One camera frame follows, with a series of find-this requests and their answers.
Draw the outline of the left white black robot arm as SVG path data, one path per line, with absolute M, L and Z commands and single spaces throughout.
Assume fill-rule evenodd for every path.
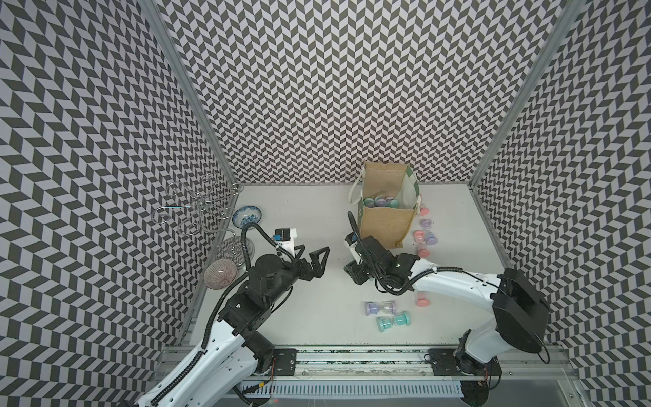
M 311 281 L 325 273 L 330 249 L 310 253 L 309 259 L 284 249 L 265 254 L 235 281 L 237 292 L 220 300 L 212 311 L 201 342 L 176 368 L 134 406 L 213 406 L 254 373 L 271 369 L 275 346 L 258 329 L 272 308 L 298 280 Z

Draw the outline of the green hourglass front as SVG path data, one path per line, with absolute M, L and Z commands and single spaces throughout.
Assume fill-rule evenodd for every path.
M 406 311 L 400 312 L 392 317 L 380 316 L 376 317 L 376 325 L 379 332 L 386 332 L 392 327 L 410 326 L 411 317 Z

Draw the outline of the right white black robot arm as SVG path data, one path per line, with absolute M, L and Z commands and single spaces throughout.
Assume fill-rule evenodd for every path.
M 464 331 L 455 348 L 428 353 L 435 375 L 498 375 L 498 356 L 512 349 L 550 361 L 544 340 L 550 305 L 523 272 L 507 268 L 500 274 L 486 274 L 438 266 L 414 254 L 394 255 L 374 237 L 361 239 L 356 232 L 344 242 L 353 256 L 344 271 L 354 283 L 373 281 L 379 292 L 395 297 L 442 295 L 488 314 L 482 325 Z

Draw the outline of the purple hourglass right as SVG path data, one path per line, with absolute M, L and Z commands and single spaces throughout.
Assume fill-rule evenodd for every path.
M 438 243 L 438 239 L 432 231 L 432 221 L 429 219 L 423 219 L 420 222 L 422 231 L 424 232 L 424 243 L 428 246 L 433 246 Z

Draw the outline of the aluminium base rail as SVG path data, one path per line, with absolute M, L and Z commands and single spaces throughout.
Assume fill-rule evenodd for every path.
M 271 371 L 235 378 L 238 357 L 227 367 L 227 395 L 237 388 L 247 402 L 269 400 L 460 399 L 489 405 L 498 396 L 525 405 L 538 388 L 552 405 L 590 406 L 566 353 L 546 345 L 539 354 L 509 350 L 464 372 L 450 345 L 298 346 L 279 348 Z

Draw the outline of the clear glass plate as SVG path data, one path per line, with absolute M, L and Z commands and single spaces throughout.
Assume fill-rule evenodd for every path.
M 239 236 L 228 237 L 217 247 L 215 259 L 227 259 L 232 261 L 238 269 L 244 268 L 246 259 L 242 250 L 242 239 Z

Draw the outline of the blue white patterned bowl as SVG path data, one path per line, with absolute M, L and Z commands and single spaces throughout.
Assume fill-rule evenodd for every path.
M 263 218 L 262 210 L 254 205 L 244 205 L 235 210 L 232 216 L 232 225 L 237 229 L 243 229 L 247 224 L 259 224 Z

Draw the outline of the purple hourglass front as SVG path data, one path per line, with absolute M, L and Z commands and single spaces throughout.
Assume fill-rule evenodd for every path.
M 364 314 L 366 316 L 379 315 L 379 314 L 396 315 L 398 307 L 395 301 L 373 302 L 366 301 L 364 303 Z

